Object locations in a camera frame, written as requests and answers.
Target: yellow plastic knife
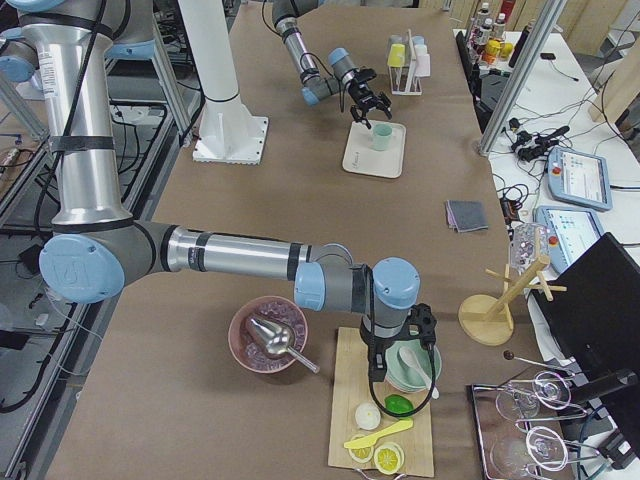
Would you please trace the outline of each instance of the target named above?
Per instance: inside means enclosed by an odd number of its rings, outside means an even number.
[[[387,428],[383,428],[382,430],[378,430],[377,432],[373,432],[366,437],[356,438],[355,440],[344,442],[343,446],[344,448],[348,448],[349,450],[353,450],[355,448],[371,447],[376,444],[380,437],[391,435],[392,433],[402,432],[403,430],[409,430],[411,427],[413,427],[413,419],[403,418],[401,420],[398,420],[393,425],[390,425]]]

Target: green lime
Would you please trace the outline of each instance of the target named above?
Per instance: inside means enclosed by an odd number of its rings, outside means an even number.
[[[411,400],[395,393],[384,399],[384,406],[393,413],[407,413],[413,410]]]

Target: white desk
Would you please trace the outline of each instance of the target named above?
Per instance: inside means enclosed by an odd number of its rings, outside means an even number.
[[[513,33],[510,35],[513,35],[513,37],[510,36],[508,40],[515,43],[519,34]],[[538,116],[532,111],[539,115],[551,114],[562,110],[565,106],[580,102],[583,98],[595,100],[596,97],[591,84],[560,34],[550,35],[544,51],[553,52],[556,55],[557,60],[554,61],[554,64],[558,70],[578,78],[579,81],[575,82],[561,75],[553,69],[549,61],[539,59],[531,72],[527,85],[518,97],[517,106],[512,111],[511,117],[516,117],[521,122],[523,119]],[[640,165],[638,165],[638,161],[621,139],[609,139],[614,133],[607,124],[597,126],[597,123],[591,120],[588,113],[589,106],[589,103],[584,103],[579,108],[570,108],[562,114],[528,120],[522,128],[529,133],[542,131],[549,133],[563,125],[569,125],[571,130],[567,133],[567,137],[572,141],[572,148],[581,152],[597,153],[605,157],[612,184],[640,185]],[[532,192],[532,195],[524,202],[524,207],[520,211],[521,219],[524,222],[532,222],[534,208],[539,205],[567,205],[552,199],[547,187],[546,177],[540,186],[539,197],[533,193],[538,186],[538,181],[528,176],[518,167],[516,156],[513,153],[507,153],[510,152],[510,146],[511,142],[507,136],[505,134],[501,135],[493,148],[493,153],[489,156],[489,161],[493,172],[500,175],[506,181],[507,186],[515,183],[524,183]],[[533,166],[533,163],[520,163],[520,166],[529,169]],[[541,173],[543,168],[544,163],[538,162],[532,173]],[[496,188],[504,186],[502,180],[497,177],[494,177],[494,179]],[[609,212],[598,214],[605,231],[613,233],[621,243],[640,242],[640,225],[635,220],[636,212],[640,211],[640,194],[631,191],[614,190],[612,191],[612,197],[613,209]],[[627,249],[627,251],[640,264],[640,248],[631,248]],[[529,300],[529,311],[536,327],[538,345],[543,358],[550,359],[557,356],[559,350],[555,346],[542,313],[533,299]],[[594,436],[587,443],[597,445],[598,442],[603,440],[603,436],[605,435]],[[593,473],[600,463],[600,460],[596,460],[584,462],[584,465],[589,473]],[[623,471],[606,470],[598,478],[602,480],[638,479],[640,478],[640,461],[638,459],[634,460]]]

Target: lemon slice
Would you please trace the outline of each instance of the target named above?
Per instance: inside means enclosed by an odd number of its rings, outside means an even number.
[[[402,465],[404,465],[404,450],[402,449],[402,447],[396,442],[385,442],[380,446],[383,447],[385,445],[391,445],[392,447],[395,447],[398,452],[400,452],[400,467],[402,468]]]
[[[373,452],[373,463],[380,473],[394,475],[404,463],[404,452],[399,446],[384,443]]]
[[[350,438],[350,440],[355,440],[356,438],[362,437],[364,437],[362,433],[356,433],[353,437]],[[349,456],[358,463],[367,463],[373,457],[373,447],[351,449],[349,450]]]

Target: brown paper tabletop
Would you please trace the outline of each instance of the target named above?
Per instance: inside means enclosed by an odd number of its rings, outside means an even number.
[[[351,123],[337,98],[307,107],[281,41],[266,30],[260,4],[244,5],[231,34],[244,103],[270,118],[259,166],[195,163],[184,150],[155,219],[190,228],[346,245],[356,261],[411,261],[419,301],[439,319],[443,371],[432,405],[437,479],[479,478],[464,386],[499,383],[520,366],[502,348],[468,339],[456,321],[462,300],[499,293],[485,268],[502,270],[507,235],[459,65],[448,17],[427,9],[322,7],[300,19],[321,58],[346,47],[376,68],[388,92],[387,37],[411,28],[429,45],[432,77],[421,97],[393,97],[407,127],[404,170],[395,180],[346,173]],[[458,234],[445,221],[448,199],[484,203],[490,228]],[[294,365],[277,375],[238,365],[229,321],[262,295],[292,298],[287,282],[217,273],[147,277],[125,289],[47,478],[354,479],[327,466],[335,335],[355,315],[306,312],[305,354],[321,373]],[[532,328],[516,325],[507,348],[537,356]]]

